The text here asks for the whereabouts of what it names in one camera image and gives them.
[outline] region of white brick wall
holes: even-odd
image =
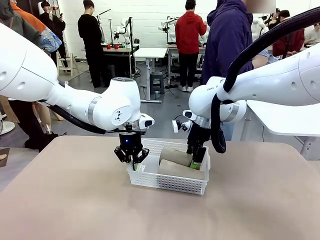
[[[186,0],[93,0],[96,16],[101,16],[105,37],[110,41],[108,18],[112,18],[112,31],[120,25],[121,19],[133,17],[134,38],[140,39],[141,47],[160,48],[166,44],[166,34],[158,30],[167,16],[180,17],[185,13]],[[58,0],[60,12],[66,22],[65,36],[68,49],[78,58],[85,58],[84,44],[78,33],[78,19],[84,12],[83,0]],[[310,6],[319,6],[320,0],[277,0],[277,7],[288,9],[293,15],[306,11]],[[217,0],[197,0],[196,13],[206,20],[216,8]]]

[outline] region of white sneaker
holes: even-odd
[[[189,87],[189,86],[188,86],[188,88],[187,88],[186,91],[187,91],[188,93],[192,93],[193,90],[194,90],[194,87],[193,87],[193,86],[192,86],[192,87]]]
[[[179,89],[180,89],[181,92],[186,92],[187,91],[186,86],[179,86]]]

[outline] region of black pants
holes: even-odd
[[[61,41],[62,41],[62,44],[60,45],[60,47],[56,51],[51,53],[51,58],[54,61],[56,66],[57,66],[57,52],[58,51],[60,53],[61,58],[66,58],[67,57],[64,41],[63,40],[61,40]],[[64,65],[65,68],[67,68],[68,67],[68,62],[67,61],[63,61],[63,65]]]
[[[42,151],[49,140],[44,134],[32,108],[32,102],[13,100],[9,101],[10,107],[18,118],[18,125],[29,136],[30,141],[34,143],[39,151]]]
[[[108,68],[104,58],[105,55],[102,48],[99,50],[86,50],[86,60],[89,65],[91,80],[95,88],[101,87],[101,77],[105,88],[108,88],[110,85],[111,78],[108,75]]]
[[[179,53],[180,62],[180,79],[181,86],[185,87],[188,83],[188,87],[192,87],[195,75],[197,71],[197,61],[199,53],[182,54]]]

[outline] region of green object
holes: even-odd
[[[197,169],[199,163],[195,163],[194,161],[191,162],[190,168]]]

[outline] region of hair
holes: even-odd
[[[196,0],[186,0],[185,10],[192,10],[196,7]]]
[[[95,4],[91,0],[83,0],[83,5],[85,9],[89,9],[91,7],[95,8]]]
[[[279,13],[279,18],[280,17],[283,17],[283,18],[288,18],[290,17],[290,12],[288,10],[282,10],[280,13]]]
[[[50,3],[47,2],[47,1],[43,1],[43,2],[41,3],[41,7],[42,7],[42,8],[44,8],[44,7],[50,7]]]

